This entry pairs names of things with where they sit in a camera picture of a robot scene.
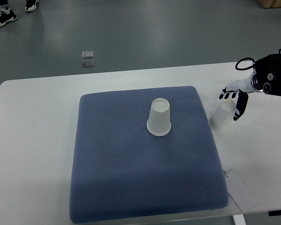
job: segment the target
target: shoe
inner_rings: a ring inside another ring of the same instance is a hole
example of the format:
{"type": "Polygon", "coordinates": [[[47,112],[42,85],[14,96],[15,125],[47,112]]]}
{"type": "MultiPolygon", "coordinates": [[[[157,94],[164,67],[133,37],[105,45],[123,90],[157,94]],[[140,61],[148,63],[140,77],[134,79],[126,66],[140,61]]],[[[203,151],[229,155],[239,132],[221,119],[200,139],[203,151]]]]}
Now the shoe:
{"type": "Polygon", "coordinates": [[[14,14],[14,12],[11,10],[9,14],[6,14],[1,11],[1,16],[0,16],[0,27],[3,27],[5,24],[11,21],[15,21],[18,19],[18,17],[14,14]]]}
{"type": "Polygon", "coordinates": [[[26,0],[26,12],[31,12],[37,8],[38,0],[26,0]]]}

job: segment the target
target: white paper cup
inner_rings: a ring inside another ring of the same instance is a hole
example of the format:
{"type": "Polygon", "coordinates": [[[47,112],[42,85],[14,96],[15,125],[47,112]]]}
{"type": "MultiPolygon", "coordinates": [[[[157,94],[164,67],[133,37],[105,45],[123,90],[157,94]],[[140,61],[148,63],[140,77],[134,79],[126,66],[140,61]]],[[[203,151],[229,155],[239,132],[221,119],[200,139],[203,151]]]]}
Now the white paper cup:
{"type": "Polygon", "coordinates": [[[219,133],[227,132],[230,129],[235,109],[234,101],[229,99],[222,101],[209,119],[211,129],[219,133]]]}
{"type": "Polygon", "coordinates": [[[151,104],[147,129],[155,136],[164,136],[170,128],[170,104],[164,98],[157,98],[151,104]]]}

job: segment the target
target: cardboard box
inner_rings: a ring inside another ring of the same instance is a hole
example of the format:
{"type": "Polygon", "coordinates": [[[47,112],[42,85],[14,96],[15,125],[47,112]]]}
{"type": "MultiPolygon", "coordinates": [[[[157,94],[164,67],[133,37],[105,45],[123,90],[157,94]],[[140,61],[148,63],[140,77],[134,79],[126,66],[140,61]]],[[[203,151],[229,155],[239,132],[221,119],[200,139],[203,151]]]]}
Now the cardboard box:
{"type": "Polygon", "coordinates": [[[281,0],[258,0],[263,8],[281,8],[281,0]]]}

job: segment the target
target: black cable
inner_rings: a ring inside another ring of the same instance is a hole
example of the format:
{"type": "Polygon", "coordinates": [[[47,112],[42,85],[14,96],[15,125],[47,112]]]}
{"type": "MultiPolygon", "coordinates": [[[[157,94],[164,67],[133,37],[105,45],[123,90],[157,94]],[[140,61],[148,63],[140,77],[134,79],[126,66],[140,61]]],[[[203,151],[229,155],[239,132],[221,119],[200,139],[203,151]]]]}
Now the black cable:
{"type": "Polygon", "coordinates": [[[252,58],[243,58],[242,60],[240,60],[240,61],[237,62],[237,64],[235,65],[235,69],[236,69],[236,70],[248,70],[248,69],[254,68],[255,65],[249,66],[249,67],[247,67],[247,68],[238,68],[238,67],[237,67],[239,63],[241,63],[241,62],[243,62],[243,61],[245,61],[245,60],[251,60],[253,63],[255,62],[255,60],[252,59],[252,58]]]}

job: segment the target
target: upside-down cup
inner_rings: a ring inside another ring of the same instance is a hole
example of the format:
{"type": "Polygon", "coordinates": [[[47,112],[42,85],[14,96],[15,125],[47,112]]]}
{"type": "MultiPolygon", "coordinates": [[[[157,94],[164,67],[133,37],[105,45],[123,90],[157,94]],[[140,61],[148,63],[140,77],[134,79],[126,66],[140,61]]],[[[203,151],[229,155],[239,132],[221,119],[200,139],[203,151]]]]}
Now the upside-down cup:
{"type": "Polygon", "coordinates": [[[236,104],[227,99],[222,101],[209,119],[211,129],[218,133],[225,133],[230,129],[234,116],[236,104]]]}
{"type": "Polygon", "coordinates": [[[151,104],[149,119],[147,120],[148,131],[155,136],[164,136],[171,129],[170,104],[164,98],[157,98],[151,104]]]}

